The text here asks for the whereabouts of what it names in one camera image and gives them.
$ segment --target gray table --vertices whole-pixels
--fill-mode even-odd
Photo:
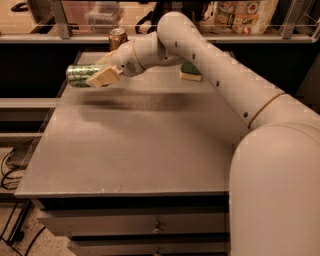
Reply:
[[[76,255],[229,252],[229,169],[248,131],[211,85],[179,69],[67,86],[59,100],[15,195]]]
[[[84,53],[93,63],[102,53]],[[17,197],[195,195],[228,191],[246,127],[206,81],[155,67],[99,89],[67,86]]]

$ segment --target package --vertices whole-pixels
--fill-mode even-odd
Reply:
[[[88,24],[92,25],[94,33],[108,33],[111,29],[118,27],[123,17],[123,9],[118,2],[96,2],[98,3],[89,13],[85,15]]]
[[[211,32],[263,34],[270,24],[278,0],[219,1]]]

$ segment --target metal frame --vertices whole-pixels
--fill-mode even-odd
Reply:
[[[48,34],[25,34],[25,35],[1,35],[1,43],[72,43],[72,44],[105,44],[108,39],[105,35],[73,35],[68,24],[62,0],[49,0],[56,24],[58,27],[59,35]],[[181,1],[173,1],[172,8],[175,10],[181,9]],[[315,30],[312,35],[307,35],[303,25],[304,17],[307,12],[315,3],[315,0],[292,0],[290,8],[283,25],[281,26],[278,34],[264,34],[264,35],[215,35],[205,34],[204,37],[213,43],[315,43],[319,40],[320,36],[320,17],[316,24]],[[298,30],[300,34],[295,34],[294,30]],[[129,35],[129,40],[137,38],[139,35]]]

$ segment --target table surface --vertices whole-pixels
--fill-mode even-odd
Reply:
[[[83,53],[93,63],[104,53]],[[228,191],[248,132],[206,82],[155,67],[103,88],[66,87],[15,193],[27,198]]]

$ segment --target floor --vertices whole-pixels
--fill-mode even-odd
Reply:
[[[5,155],[11,151],[11,148],[0,147],[0,161],[5,157]],[[6,165],[3,165],[3,171],[6,173],[8,168]],[[7,191],[0,187],[0,196],[5,195],[6,193],[13,193],[13,191]],[[0,202],[0,234],[4,230],[4,227],[7,223],[7,220],[12,212],[14,207],[14,203],[7,203],[4,201]],[[16,210],[14,211],[14,215],[9,222],[7,227],[7,231],[3,234],[3,238],[7,240],[12,227],[17,219],[22,208],[22,204],[19,204]],[[37,214],[39,209],[32,206],[27,219],[21,229],[24,233],[24,238],[20,242],[15,242],[12,247],[14,247],[18,252],[15,252],[12,248],[6,245],[6,243],[1,240],[0,241],[0,256],[25,256],[26,251],[37,235],[37,233],[43,228],[43,225],[39,223],[37,220]],[[74,256],[72,252],[67,249],[68,239],[65,237],[55,237],[50,233],[47,229],[45,229],[36,239],[35,243],[31,247],[28,256]]]

